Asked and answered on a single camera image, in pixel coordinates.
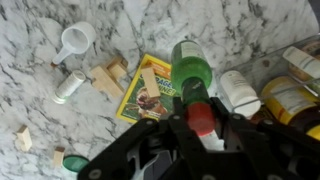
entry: white marble surface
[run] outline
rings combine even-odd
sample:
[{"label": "white marble surface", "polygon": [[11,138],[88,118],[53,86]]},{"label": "white marble surface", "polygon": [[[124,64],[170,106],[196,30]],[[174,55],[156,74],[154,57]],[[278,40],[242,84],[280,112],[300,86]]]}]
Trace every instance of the white marble surface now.
[{"label": "white marble surface", "polygon": [[[0,179],[14,180],[75,179],[53,167],[56,146],[92,159],[130,127],[114,118],[121,98],[90,85],[89,70],[116,54],[129,61],[127,87],[144,53],[169,60],[185,38],[226,69],[319,32],[306,0],[3,0],[0,15]],[[62,30],[77,21],[95,27],[95,43],[52,69]],[[50,94],[75,69],[88,80],[55,104]],[[22,124],[33,140],[26,153],[15,134]]]}]

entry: measuring scoop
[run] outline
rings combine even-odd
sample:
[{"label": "measuring scoop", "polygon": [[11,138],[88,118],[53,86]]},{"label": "measuring scoop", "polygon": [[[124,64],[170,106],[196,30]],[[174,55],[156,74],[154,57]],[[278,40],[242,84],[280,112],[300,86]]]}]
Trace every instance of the measuring scoop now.
[{"label": "measuring scoop", "polygon": [[57,56],[52,59],[52,63],[58,65],[70,54],[86,52],[95,39],[96,32],[87,22],[77,22],[68,27],[61,36],[63,47]]}]

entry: gray marble veining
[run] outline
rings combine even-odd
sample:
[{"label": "gray marble veining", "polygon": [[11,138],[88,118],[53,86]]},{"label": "gray marble veining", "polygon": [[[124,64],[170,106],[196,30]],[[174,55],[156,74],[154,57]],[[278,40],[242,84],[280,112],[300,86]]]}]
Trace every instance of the gray marble veining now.
[{"label": "gray marble veining", "polygon": [[[114,55],[129,61],[126,88],[144,53],[168,61],[183,39],[222,71],[319,32],[306,0],[2,0],[0,15],[0,179],[14,180],[74,179],[53,167],[56,146],[92,159],[130,127],[114,117],[121,98],[90,85],[90,69]],[[52,69],[61,32],[77,21],[94,26],[96,41]],[[87,81],[55,104],[51,93],[75,69]],[[33,140],[27,153],[15,134],[22,124]]]}]

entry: metal screw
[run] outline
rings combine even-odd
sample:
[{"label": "metal screw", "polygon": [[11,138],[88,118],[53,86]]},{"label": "metal screw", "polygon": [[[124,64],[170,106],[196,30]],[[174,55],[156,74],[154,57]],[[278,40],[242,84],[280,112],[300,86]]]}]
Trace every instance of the metal screw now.
[{"label": "metal screw", "polygon": [[174,116],[173,116],[173,119],[178,120],[178,119],[180,119],[180,116],[174,115]]},{"label": "metal screw", "polygon": [[94,169],[94,170],[90,171],[89,178],[92,180],[99,179],[101,177],[101,174],[102,174],[102,172],[100,169]]},{"label": "metal screw", "polygon": [[275,174],[269,174],[267,179],[268,180],[282,180],[281,177],[279,177],[278,175],[275,175]]},{"label": "metal screw", "polygon": [[269,119],[266,119],[266,120],[264,120],[263,121],[265,124],[268,124],[268,125],[272,125],[273,124],[273,122],[271,121],[271,120],[269,120]]},{"label": "metal screw", "polygon": [[152,121],[147,121],[147,125],[151,125],[151,124],[153,124]]},{"label": "metal screw", "polygon": [[234,115],[232,115],[232,118],[233,118],[233,119],[240,120],[240,119],[241,119],[241,116],[240,116],[239,114],[234,114]]},{"label": "metal screw", "polygon": [[202,180],[216,180],[212,175],[210,174],[205,174],[202,176]]}]

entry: red cap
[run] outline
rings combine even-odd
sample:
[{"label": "red cap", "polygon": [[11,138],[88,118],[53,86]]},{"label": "red cap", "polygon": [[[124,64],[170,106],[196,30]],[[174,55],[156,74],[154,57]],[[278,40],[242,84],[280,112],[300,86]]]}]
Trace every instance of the red cap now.
[{"label": "red cap", "polygon": [[185,115],[189,127],[196,131],[198,136],[208,135],[215,128],[215,118],[209,104],[191,104]]}]

